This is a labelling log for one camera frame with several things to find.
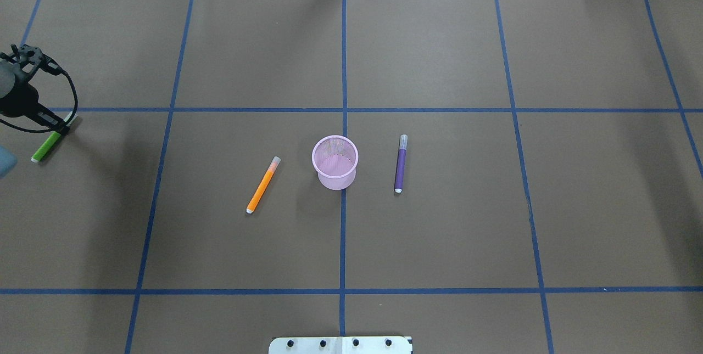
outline white bracket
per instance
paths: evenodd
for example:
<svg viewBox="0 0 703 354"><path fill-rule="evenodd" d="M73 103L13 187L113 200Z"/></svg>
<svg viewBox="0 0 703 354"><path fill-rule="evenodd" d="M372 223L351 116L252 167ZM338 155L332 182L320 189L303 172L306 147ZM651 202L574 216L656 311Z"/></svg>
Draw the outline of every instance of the white bracket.
<svg viewBox="0 0 703 354"><path fill-rule="evenodd" d="M412 338L405 336L347 336L276 338L269 354L412 354Z"/></svg>

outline gray tabletop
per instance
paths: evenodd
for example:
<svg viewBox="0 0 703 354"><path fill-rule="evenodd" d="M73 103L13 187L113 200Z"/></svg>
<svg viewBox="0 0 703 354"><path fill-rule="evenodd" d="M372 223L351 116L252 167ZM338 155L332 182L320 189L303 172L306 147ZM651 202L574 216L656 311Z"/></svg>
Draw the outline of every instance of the gray tabletop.
<svg viewBox="0 0 703 354"><path fill-rule="evenodd" d="M81 117L40 165L42 134L0 127L0 352L703 351L703 0L0 12L0 50L56 59ZM341 192L310 160L329 134L359 149Z"/></svg>

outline cable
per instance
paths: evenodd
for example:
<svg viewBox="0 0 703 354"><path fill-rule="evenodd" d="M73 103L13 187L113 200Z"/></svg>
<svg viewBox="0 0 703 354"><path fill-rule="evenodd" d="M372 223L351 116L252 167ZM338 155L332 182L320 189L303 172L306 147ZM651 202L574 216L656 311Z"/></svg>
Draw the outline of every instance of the cable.
<svg viewBox="0 0 703 354"><path fill-rule="evenodd" d="M61 129L63 129L63 127L66 126L66 123L72 121L73 118L75 118L75 116L76 116L76 112L78 111L78 94L76 93L76 86L73 84L73 80L71 79L71 76L69 76L66 71L63 71L61 74L63 74L66 77L66 79L68 80L68 84L71 86L71 92L73 93L73 109L72 109L71 115L69 116L68 119L66 119L63 123L60 123L54 127L50 127L49 129L25 129L24 127L15 126L12 123L5 121L4 119L0 119L0 123L5 124L6 126L12 127L12 129L17 129L20 132L27 132L27 133L58 132Z"/></svg>

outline pen holder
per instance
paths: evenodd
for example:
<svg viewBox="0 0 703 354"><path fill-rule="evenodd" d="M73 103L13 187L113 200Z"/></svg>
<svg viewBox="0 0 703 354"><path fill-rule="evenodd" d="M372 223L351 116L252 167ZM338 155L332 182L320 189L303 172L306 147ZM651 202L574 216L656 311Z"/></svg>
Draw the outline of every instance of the pen holder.
<svg viewBox="0 0 703 354"><path fill-rule="evenodd" d="M323 186L339 191L351 185L356 177L359 152L350 139L327 136L312 149L312 166Z"/></svg>

